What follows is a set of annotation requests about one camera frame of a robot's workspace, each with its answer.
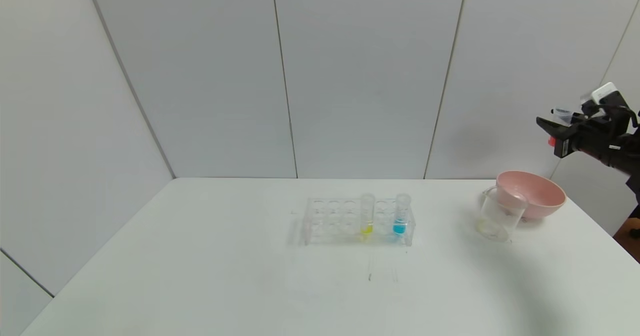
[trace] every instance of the white wall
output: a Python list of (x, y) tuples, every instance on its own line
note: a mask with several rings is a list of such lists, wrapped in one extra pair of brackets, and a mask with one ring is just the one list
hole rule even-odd
[(426, 178), (550, 176), (535, 118), (598, 87), (637, 0), (464, 0)]
[(301, 178), (423, 178), (462, 0), (276, 0)]
[(0, 333), (19, 336), (51, 301), (42, 288), (0, 254)]
[[(636, 8), (604, 77), (613, 82), (632, 110), (640, 111), (640, 10)], [(551, 178), (573, 201), (610, 235), (613, 235), (636, 206), (636, 197), (625, 185), (629, 177), (605, 167), (583, 153), (563, 158)]]
[(97, 0), (178, 177), (295, 177), (274, 0)]
[(169, 170), (92, 0), (2, 0), (2, 248), (57, 293)]

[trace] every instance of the small plastic cup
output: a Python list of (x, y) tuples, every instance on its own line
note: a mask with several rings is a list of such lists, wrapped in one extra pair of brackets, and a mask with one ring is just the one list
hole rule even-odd
[(556, 107), (553, 109), (553, 120), (555, 123), (562, 124), (563, 126), (571, 126), (573, 116), (574, 113), (565, 108)]
[(484, 202), (475, 228), (489, 240), (508, 241), (529, 202), (524, 195), (506, 192), (498, 186), (487, 188), (483, 194)]

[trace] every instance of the table surface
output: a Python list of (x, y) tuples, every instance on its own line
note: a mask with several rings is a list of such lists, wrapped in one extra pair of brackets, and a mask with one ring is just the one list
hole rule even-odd
[[(640, 265), (572, 201), (496, 243), (487, 180), (176, 179), (23, 336), (638, 334)], [(308, 197), (406, 192), (412, 247), (308, 245)]]

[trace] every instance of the test tube with blue liquid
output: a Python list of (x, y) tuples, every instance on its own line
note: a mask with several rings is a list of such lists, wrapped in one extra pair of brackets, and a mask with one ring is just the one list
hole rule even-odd
[(393, 220), (393, 231), (397, 235), (404, 235), (409, 222), (409, 206), (411, 196), (399, 194), (395, 197), (395, 219)]

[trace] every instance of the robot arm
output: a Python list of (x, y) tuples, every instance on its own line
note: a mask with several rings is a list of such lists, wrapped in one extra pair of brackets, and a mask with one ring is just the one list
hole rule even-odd
[[(536, 118), (537, 125), (555, 140), (553, 154), (564, 158), (583, 151), (621, 170), (629, 175), (626, 185), (640, 203), (640, 132), (636, 114), (613, 83), (603, 85), (581, 101), (583, 113), (573, 113), (569, 126)], [(633, 134), (627, 133), (629, 122), (636, 128)], [(631, 217), (640, 218), (640, 206)]]

